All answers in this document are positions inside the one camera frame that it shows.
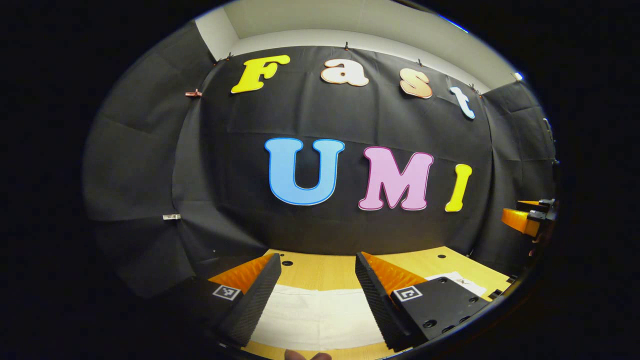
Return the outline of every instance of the wooden tabletop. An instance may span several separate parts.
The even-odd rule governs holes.
[[[321,291],[360,288],[360,283],[355,275],[355,256],[301,254],[276,249],[269,249],[265,254],[272,252],[283,254],[284,256],[280,258],[282,261],[289,260],[293,262],[291,266],[282,266],[282,274],[278,284]],[[376,256],[422,277],[458,272],[465,279],[486,288],[482,298],[488,301],[491,301],[488,296],[493,291],[496,289],[504,291],[509,286],[507,282],[508,276],[476,263],[447,247]],[[243,349],[268,359],[284,359],[285,349],[283,348],[250,341]],[[318,352],[296,351],[307,359],[310,359]],[[387,349],[384,343],[322,351],[329,353],[333,360],[373,360],[395,354],[393,350]]]

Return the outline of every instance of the letter u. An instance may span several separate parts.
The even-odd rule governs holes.
[[[338,154],[344,150],[344,143],[332,139],[314,141],[313,148],[320,153],[320,175],[318,184],[311,189],[296,184],[296,153],[302,147],[302,141],[293,138],[273,138],[264,143],[269,151],[271,192],[288,204],[319,204],[329,199],[335,190]]]

